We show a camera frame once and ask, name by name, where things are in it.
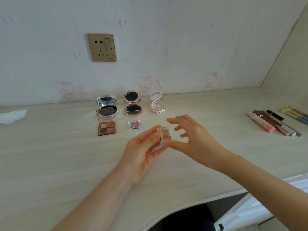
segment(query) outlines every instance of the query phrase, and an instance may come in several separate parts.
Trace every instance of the right hand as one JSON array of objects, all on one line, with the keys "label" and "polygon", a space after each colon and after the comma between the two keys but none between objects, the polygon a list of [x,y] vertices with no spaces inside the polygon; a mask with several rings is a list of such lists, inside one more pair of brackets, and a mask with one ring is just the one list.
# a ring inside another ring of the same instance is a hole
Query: right hand
[{"label": "right hand", "polygon": [[189,115],[167,118],[170,124],[178,124],[175,131],[184,129],[180,137],[188,137],[188,143],[176,140],[164,140],[164,147],[181,151],[196,162],[219,171],[223,160],[232,153],[221,146],[207,130]]}]

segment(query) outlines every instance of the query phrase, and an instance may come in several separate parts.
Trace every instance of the hand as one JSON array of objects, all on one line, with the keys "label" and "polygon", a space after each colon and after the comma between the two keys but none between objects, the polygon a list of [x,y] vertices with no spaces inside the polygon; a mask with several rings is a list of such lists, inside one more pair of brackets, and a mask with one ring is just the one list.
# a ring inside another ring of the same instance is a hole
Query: hand
[{"label": "hand", "polygon": [[157,128],[161,125],[142,132],[129,140],[117,167],[129,176],[131,184],[137,184],[153,163],[154,159],[163,153],[167,147],[160,147],[160,133]]},{"label": "hand", "polygon": [[167,122],[170,124],[178,124],[174,128],[175,131],[184,129],[186,132],[181,134],[180,137],[188,137],[188,143],[164,140],[164,147],[171,147],[181,151],[196,162],[218,171],[219,167],[222,166],[222,159],[232,154],[221,146],[202,125],[189,115],[168,118]]}]

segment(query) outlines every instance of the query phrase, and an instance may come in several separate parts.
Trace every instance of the left hand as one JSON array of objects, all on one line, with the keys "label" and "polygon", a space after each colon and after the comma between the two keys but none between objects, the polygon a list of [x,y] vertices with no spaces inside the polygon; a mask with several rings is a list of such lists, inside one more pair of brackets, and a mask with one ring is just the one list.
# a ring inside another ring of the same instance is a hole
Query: left hand
[{"label": "left hand", "polygon": [[129,140],[126,144],[122,158],[117,167],[129,176],[131,184],[137,184],[153,163],[154,159],[163,153],[168,147],[160,147],[160,133],[152,127]]}]

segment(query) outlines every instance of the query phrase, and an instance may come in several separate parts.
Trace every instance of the desk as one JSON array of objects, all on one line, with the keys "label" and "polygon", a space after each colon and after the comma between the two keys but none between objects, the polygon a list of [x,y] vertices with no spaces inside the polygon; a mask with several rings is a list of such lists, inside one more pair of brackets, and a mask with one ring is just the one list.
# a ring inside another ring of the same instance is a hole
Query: desk
[{"label": "desk", "polygon": [[[126,142],[166,118],[189,114],[223,146],[279,178],[308,171],[308,126],[285,122],[302,137],[268,133],[245,114],[294,105],[260,88],[165,95],[166,111],[153,114],[148,97],[140,105],[142,128],[129,130],[118,98],[116,134],[97,136],[95,101],[0,108],[26,109],[22,120],[0,125],[0,226],[2,230],[49,230],[117,164]],[[168,214],[195,204],[245,192],[227,176],[168,149],[128,194],[112,231],[147,230]]]}]

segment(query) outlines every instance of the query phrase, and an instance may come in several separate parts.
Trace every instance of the wall socket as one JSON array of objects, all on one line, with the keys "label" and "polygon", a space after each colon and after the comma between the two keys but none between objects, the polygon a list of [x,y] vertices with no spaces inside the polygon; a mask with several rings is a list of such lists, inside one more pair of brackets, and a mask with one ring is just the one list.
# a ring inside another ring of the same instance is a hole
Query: wall socket
[{"label": "wall socket", "polygon": [[112,34],[88,34],[94,62],[116,62],[116,49]]}]

